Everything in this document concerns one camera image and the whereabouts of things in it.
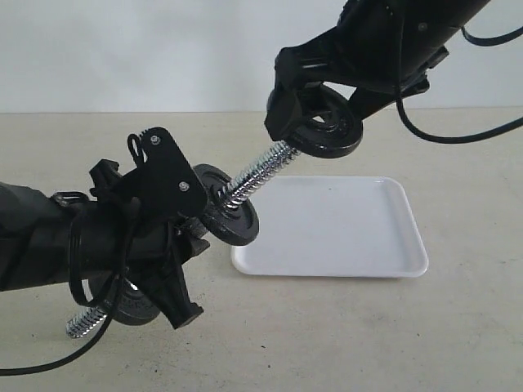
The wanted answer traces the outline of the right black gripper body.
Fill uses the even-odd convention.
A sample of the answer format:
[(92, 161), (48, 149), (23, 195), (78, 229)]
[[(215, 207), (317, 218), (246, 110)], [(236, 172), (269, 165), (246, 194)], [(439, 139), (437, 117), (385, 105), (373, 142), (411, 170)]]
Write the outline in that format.
[(402, 98), (428, 91), (429, 69), (448, 54), (446, 16), (343, 16), (336, 26), (275, 58), (275, 85), (304, 91), (325, 82), (355, 87), (393, 84)]

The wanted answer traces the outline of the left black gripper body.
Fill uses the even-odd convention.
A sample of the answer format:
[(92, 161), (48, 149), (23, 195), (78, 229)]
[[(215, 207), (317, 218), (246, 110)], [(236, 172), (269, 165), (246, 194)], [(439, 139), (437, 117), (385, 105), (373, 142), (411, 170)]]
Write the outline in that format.
[(181, 261), (179, 257), (180, 230), (190, 231), (193, 235), (206, 239), (205, 228), (197, 223), (179, 227), (170, 222), (164, 222), (148, 234), (141, 234), (137, 227), (126, 227), (122, 236), (122, 252), (125, 256), (126, 267), (123, 283), (128, 280), (144, 293), (142, 291), (142, 272), (146, 268), (164, 261), (175, 261), (183, 269), (186, 262), (193, 260), (194, 258)]

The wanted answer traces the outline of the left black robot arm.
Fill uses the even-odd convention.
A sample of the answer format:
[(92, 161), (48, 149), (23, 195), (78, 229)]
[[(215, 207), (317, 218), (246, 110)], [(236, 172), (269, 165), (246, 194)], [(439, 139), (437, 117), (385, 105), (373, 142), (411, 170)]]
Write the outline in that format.
[(141, 326), (163, 314), (173, 328), (193, 322), (203, 308), (193, 302), (182, 266), (208, 241), (165, 222), (127, 241), (129, 222), (113, 204), (76, 193), (46, 196), (28, 186), (1, 185), (1, 289), (4, 292), (67, 283), (78, 271), (101, 293), (120, 262), (123, 292), (114, 320)]

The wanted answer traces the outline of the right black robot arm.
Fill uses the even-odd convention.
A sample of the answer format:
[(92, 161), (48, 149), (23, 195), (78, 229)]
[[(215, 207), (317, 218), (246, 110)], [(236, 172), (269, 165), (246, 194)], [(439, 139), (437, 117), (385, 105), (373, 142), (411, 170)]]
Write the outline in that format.
[(484, 1), (348, 1), (337, 23), (275, 57), (275, 85), (265, 127), (279, 141), (327, 100), (358, 119), (428, 89), (426, 73), (447, 55), (445, 44)]

